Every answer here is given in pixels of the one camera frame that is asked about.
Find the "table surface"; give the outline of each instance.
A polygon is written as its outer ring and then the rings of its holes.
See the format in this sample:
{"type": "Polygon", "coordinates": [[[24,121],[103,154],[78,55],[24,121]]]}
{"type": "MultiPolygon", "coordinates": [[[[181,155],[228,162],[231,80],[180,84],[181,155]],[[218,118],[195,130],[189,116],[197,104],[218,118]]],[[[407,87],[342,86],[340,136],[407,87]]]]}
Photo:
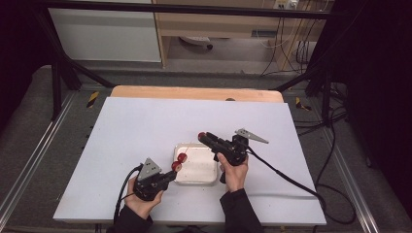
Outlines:
{"type": "MultiPolygon", "coordinates": [[[[276,91],[116,87],[112,97],[106,99],[53,218],[73,223],[112,222],[129,171],[150,157],[168,172],[174,148],[180,143],[197,143],[197,134],[202,131],[231,139],[234,130],[245,127],[269,141],[250,141],[259,156],[314,189],[289,107],[282,102],[276,91]],[[130,94],[130,90],[139,91],[130,94]],[[277,99],[258,102],[252,97],[255,102],[251,102],[246,101],[245,93],[277,99]],[[200,100],[202,95],[207,100],[200,100]],[[216,101],[226,98],[242,101],[216,101]]],[[[251,157],[249,164],[245,189],[263,225],[326,224],[315,197],[286,182],[257,159],[251,157]]],[[[170,183],[151,215],[156,223],[164,224],[223,223],[219,199],[224,191],[219,181],[207,186],[170,183]]]]}

